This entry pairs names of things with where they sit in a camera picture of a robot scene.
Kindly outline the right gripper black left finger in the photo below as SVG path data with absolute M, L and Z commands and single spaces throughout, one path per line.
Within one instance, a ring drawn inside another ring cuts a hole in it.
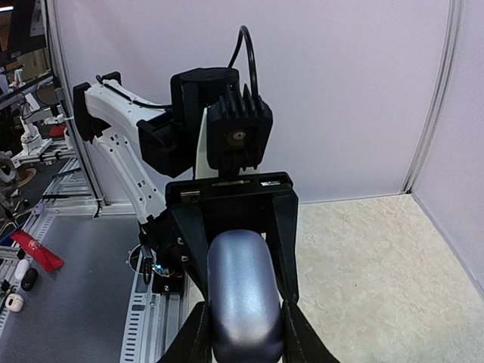
M 211 362 L 209 304 L 198 302 L 159 363 Z

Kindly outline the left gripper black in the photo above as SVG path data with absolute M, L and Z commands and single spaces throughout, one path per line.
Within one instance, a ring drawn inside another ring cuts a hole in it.
M 278 289 L 297 303 L 296 227 L 299 199 L 286 172 L 170 182 L 166 206 L 180 239 L 181 266 L 203 298 L 208 298 L 208 243 L 228 230 L 266 233 Z

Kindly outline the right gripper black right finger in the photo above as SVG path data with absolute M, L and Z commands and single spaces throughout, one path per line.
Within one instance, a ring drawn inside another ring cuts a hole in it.
M 283 301 L 284 350 L 282 362 L 340 363 L 328 350 L 294 302 Z

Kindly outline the blue-grey earbud charging case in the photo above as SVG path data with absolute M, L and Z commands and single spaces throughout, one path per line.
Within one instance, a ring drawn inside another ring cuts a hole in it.
M 255 231 L 219 234 L 207 255 L 212 347 L 217 362 L 278 362 L 283 321 L 268 245 Z

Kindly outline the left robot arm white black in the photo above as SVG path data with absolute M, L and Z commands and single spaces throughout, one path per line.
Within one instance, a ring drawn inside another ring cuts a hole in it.
M 185 277 L 206 292 L 213 239 L 247 229 L 265 238 L 282 297 L 297 301 L 298 197 L 287 173 L 260 170 L 270 107 L 227 67 L 175 75 L 171 91 L 171 104 L 153 104 L 123 88 L 118 72 L 73 90 L 82 140 L 104 155 L 135 210 L 135 270 L 154 293 L 181 293 Z

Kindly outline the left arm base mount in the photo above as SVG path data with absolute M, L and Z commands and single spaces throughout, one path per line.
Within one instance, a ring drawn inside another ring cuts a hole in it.
M 138 226 L 138 245 L 129 251 L 127 265 L 153 294 L 178 294 L 185 291 L 185 273 L 175 264 L 170 250 L 162 253 L 141 225 Z

